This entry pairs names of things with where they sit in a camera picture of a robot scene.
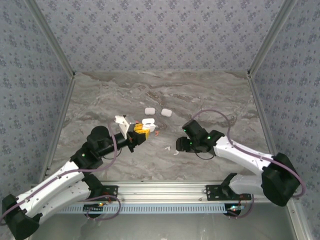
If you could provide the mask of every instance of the wire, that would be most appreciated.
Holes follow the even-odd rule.
[[[254,203],[255,203],[255,196],[253,194],[251,196],[252,196],[252,202],[251,202],[249,210],[245,214],[239,216],[232,211],[227,211],[229,214],[234,215],[234,216],[229,216],[229,217],[232,219],[242,219],[242,218],[245,218],[246,216],[248,216],[252,212],[252,209],[254,208]]]
[[[293,197],[294,198],[299,198],[301,196],[303,196],[305,193],[306,193],[306,189],[307,189],[307,186],[305,184],[305,182],[301,179],[301,177],[295,172],[293,171],[292,169],[290,169],[289,167],[287,167],[286,165],[280,163],[280,162],[277,162],[275,161],[274,159],[271,159],[271,158],[268,158],[268,157],[261,157],[260,155],[257,155],[255,153],[252,153],[252,152],[249,152],[247,150],[244,150],[242,149],[241,147],[238,147],[237,145],[234,144],[234,142],[231,140],[230,138],[230,130],[231,130],[231,124],[230,124],[230,121],[229,119],[227,118],[226,115],[224,115],[222,112],[220,111],[217,111],[217,110],[214,110],[214,109],[204,109],[204,110],[201,110],[199,111],[198,113],[196,113],[191,119],[195,119],[195,117],[197,117],[198,115],[204,113],[204,112],[215,112],[217,114],[220,114],[228,123],[228,130],[227,130],[227,134],[226,134],[226,137],[228,138],[228,141],[230,142],[230,144],[237,150],[239,150],[240,152],[243,152],[249,156],[252,156],[252,157],[255,157],[255,158],[258,158],[258,159],[262,159],[262,160],[266,160],[272,164],[275,164],[285,170],[287,170],[289,173],[291,173],[298,181],[299,183],[301,184],[301,193],[297,194],[297,195],[294,195]]]
[[[119,215],[120,210],[121,210],[121,202],[120,200],[116,197],[116,196],[112,196],[112,195],[102,195],[102,196],[96,196],[96,197],[92,197],[92,198],[88,198],[86,199],[86,201],[92,201],[92,200],[96,200],[96,199],[101,199],[101,198],[112,198],[115,199],[118,203],[119,203],[119,208],[118,211],[116,211],[115,214],[113,214],[112,216],[109,217],[105,217],[105,218],[92,218],[89,216],[89,212],[91,211],[91,209],[93,209],[94,207],[90,207],[89,210],[86,212],[86,217],[90,220],[93,221],[105,221],[105,220],[110,220],[110,219],[114,219],[116,216]]]
[[[120,148],[120,152],[116,157],[119,157],[119,155],[122,153],[122,148]],[[107,159],[107,160],[112,160],[113,158],[106,158],[106,157],[102,157],[103,159]]]
[[[49,186],[51,183],[53,183],[55,180],[60,179],[61,177],[63,177],[64,175],[70,174],[70,173],[75,173],[75,172],[79,172],[79,173],[95,173],[95,172],[99,172],[99,171],[104,171],[108,168],[110,168],[112,166],[112,164],[114,164],[114,162],[116,161],[117,158],[117,141],[114,135],[114,132],[112,131],[111,128],[111,124],[108,123],[107,124],[109,132],[111,133],[111,138],[112,138],[112,142],[113,142],[113,148],[114,148],[114,155],[113,155],[113,160],[107,164],[106,166],[102,167],[102,168],[97,168],[97,169],[73,169],[73,170],[69,170],[69,171],[65,171],[61,174],[59,174],[57,177],[51,179],[50,181],[48,181],[46,184],[44,184],[43,186],[39,187],[37,190],[35,190],[33,193],[31,193],[29,196],[27,196],[25,199],[23,199],[21,202],[13,205],[12,207],[10,207],[7,211],[5,211],[1,217],[0,217],[0,226],[5,226],[7,225],[6,223],[2,223],[2,220],[5,218],[6,215],[8,215],[12,210],[16,209],[17,207],[19,207],[20,205],[22,205],[23,203],[27,203],[29,202],[29,200],[31,198],[33,198],[37,193],[39,193],[41,190],[43,190],[44,188],[46,188],[47,186]]]
[[[200,158],[200,159],[202,159],[202,160],[211,160],[211,159],[213,159],[215,156],[213,155],[212,157],[210,157],[210,158],[203,158],[203,157],[200,157],[199,155],[198,155],[198,153],[196,153],[195,152],[195,155],[198,157],[198,158]]]

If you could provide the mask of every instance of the wall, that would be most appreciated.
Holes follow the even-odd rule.
[[[320,2],[298,0],[254,77],[278,151],[306,182],[301,202],[320,239]]]
[[[24,1],[1,0],[0,9],[3,199],[39,180],[69,79]]]
[[[282,0],[37,0],[75,71],[247,70]]]

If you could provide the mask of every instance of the patterned wallpaper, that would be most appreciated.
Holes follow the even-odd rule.
[[[0,9],[2,200],[39,180],[69,79],[25,2],[1,0]]]
[[[75,71],[247,70],[283,0],[37,0]]]
[[[320,2],[298,0],[255,82],[276,147],[306,182],[304,206],[320,240]]]

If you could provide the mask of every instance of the gray marble table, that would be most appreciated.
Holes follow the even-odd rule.
[[[130,115],[141,121],[147,117],[146,107],[156,109],[153,117],[159,135],[153,132],[134,153],[123,149],[112,167],[95,173],[101,180],[223,180],[229,173],[250,174],[227,159],[202,160],[185,152],[174,155],[176,139],[184,136],[181,126],[201,109],[223,112],[231,121],[232,139],[258,151],[268,151],[248,80],[239,74],[219,71],[86,72],[75,75],[51,170],[62,166],[95,126],[106,126],[115,115]],[[162,108],[171,109],[172,116],[161,116]],[[203,113],[197,120],[208,132],[213,129],[227,132],[227,122],[216,113]],[[115,133],[119,132],[115,123],[112,126]]]

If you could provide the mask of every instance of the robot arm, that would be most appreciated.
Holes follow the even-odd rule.
[[[121,131],[114,135],[118,149],[128,147],[133,153],[149,137],[150,131],[130,117],[116,116],[115,121]],[[39,185],[2,200],[3,214],[16,206],[4,217],[16,240],[29,237],[41,223],[70,204],[103,195],[103,185],[90,173],[103,164],[102,157],[113,152],[115,146],[105,126],[95,127],[86,140],[64,166]]]
[[[221,184],[223,194],[232,199],[234,195],[265,195],[272,203],[285,206],[300,185],[299,181],[287,170],[264,159],[272,159],[285,165],[297,173],[289,158],[278,153],[276,156],[258,152],[235,141],[231,142],[223,133],[213,130],[208,133],[197,121],[190,120],[182,129],[188,137],[180,137],[176,141],[176,149],[187,153],[210,153],[231,160],[255,175],[243,176],[230,174]]]

